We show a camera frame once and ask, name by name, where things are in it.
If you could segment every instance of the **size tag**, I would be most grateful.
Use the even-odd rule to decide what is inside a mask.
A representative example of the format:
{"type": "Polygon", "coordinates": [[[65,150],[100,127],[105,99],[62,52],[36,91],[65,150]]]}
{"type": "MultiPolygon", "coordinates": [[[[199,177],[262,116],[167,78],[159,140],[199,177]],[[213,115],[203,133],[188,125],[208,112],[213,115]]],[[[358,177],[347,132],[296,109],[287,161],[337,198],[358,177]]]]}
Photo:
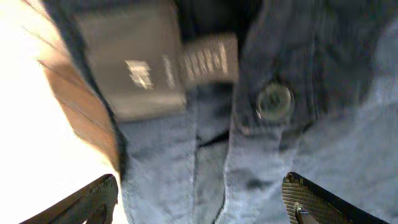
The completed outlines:
{"type": "Polygon", "coordinates": [[[182,44],[171,1],[108,9],[75,20],[93,78],[117,120],[185,108],[178,62],[182,44]]]}
{"type": "Polygon", "coordinates": [[[180,57],[187,88],[214,82],[238,81],[238,41],[233,34],[214,35],[184,47],[180,57]]]}

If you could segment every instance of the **clothing label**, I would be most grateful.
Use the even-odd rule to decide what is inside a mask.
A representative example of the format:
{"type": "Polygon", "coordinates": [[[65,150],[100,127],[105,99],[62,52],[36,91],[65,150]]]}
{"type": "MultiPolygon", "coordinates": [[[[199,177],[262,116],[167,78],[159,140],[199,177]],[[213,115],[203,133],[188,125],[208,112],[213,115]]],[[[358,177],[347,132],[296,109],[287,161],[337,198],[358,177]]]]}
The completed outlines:
{"type": "Polygon", "coordinates": [[[92,12],[75,20],[92,76],[117,120],[185,108],[178,62],[182,43],[171,1],[92,12]]]}
{"type": "Polygon", "coordinates": [[[238,41],[233,34],[215,35],[185,46],[180,57],[187,88],[212,82],[238,81],[238,41]]]}

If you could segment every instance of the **garment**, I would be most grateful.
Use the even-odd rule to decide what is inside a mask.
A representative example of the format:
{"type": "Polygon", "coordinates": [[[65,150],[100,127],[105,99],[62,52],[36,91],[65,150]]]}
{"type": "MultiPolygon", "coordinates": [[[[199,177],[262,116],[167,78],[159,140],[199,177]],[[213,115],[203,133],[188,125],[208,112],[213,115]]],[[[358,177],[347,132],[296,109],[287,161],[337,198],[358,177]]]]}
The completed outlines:
{"type": "MultiPolygon", "coordinates": [[[[185,41],[237,33],[239,81],[190,90],[182,114],[115,124],[126,143],[129,223],[288,223],[280,191],[288,172],[396,221],[398,2],[244,2],[177,3],[185,41]],[[293,96],[292,111],[277,121],[259,116],[270,83],[293,96]]],[[[127,3],[46,2],[102,100],[68,16],[127,3]]]]}

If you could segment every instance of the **blue denim jacket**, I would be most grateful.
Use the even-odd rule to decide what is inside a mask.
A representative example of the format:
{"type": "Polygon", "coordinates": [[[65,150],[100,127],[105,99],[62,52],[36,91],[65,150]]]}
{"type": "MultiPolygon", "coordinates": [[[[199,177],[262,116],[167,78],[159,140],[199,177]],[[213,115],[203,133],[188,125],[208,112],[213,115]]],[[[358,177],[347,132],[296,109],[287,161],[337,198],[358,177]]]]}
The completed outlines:
{"type": "MultiPolygon", "coordinates": [[[[129,2],[46,2],[102,100],[70,18],[129,2]]],[[[281,196],[288,172],[396,222],[398,2],[263,0],[255,16],[235,21],[222,15],[237,1],[215,2],[181,1],[182,35],[236,31],[239,82],[198,86],[183,114],[115,123],[129,223],[288,223],[281,196]],[[294,95],[282,121],[258,116],[270,82],[294,95]]]]}

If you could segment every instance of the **round button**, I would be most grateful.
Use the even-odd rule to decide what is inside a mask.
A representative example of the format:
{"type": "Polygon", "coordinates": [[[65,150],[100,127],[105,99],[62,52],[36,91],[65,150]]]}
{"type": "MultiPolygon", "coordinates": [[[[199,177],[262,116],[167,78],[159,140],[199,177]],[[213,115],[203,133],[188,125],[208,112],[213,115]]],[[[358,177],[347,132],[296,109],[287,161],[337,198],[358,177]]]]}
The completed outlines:
{"type": "Polygon", "coordinates": [[[278,121],[287,118],[293,108],[293,94],[278,83],[268,84],[257,99],[257,113],[261,119],[278,121]]]}

